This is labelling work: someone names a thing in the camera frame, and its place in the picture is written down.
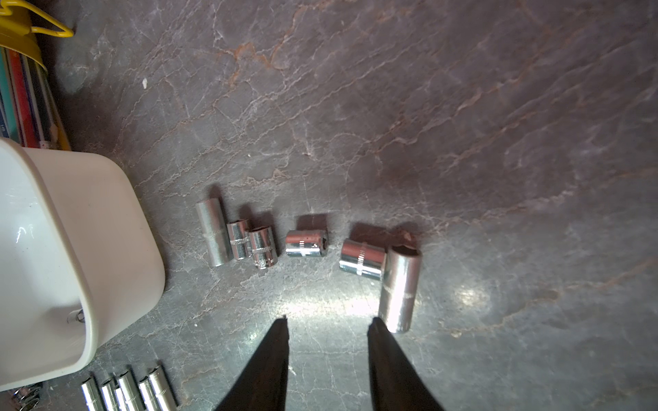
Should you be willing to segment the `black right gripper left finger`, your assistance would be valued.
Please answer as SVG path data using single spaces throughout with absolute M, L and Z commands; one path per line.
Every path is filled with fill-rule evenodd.
M 274 320 L 236 383 L 215 410 L 285 410 L 289 339 L 287 318 Z

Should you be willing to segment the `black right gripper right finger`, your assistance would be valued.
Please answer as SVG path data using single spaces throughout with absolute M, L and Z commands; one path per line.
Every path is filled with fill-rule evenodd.
M 443 410 L 421 381 L 382 319 L 368 327 L 368 369 L 373 410 Z

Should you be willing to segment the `short chrome socket row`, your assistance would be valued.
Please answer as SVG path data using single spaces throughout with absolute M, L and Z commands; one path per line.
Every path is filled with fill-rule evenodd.
M 240 219 L 226 224 L 227 233 L 231 245 L 231 251 L 235 260 L 245 260 L 252 255 L 250 246 L 250 224 L 248 219 Z

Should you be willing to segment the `short chrome socket end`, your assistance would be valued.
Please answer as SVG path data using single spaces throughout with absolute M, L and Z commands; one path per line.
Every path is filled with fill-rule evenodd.
M 248 233 L 251 255 L 255 267 L 259 270 L 267 270 L 278 262 L 278 253 L 271 226 L 263 226 L 252 229 Z

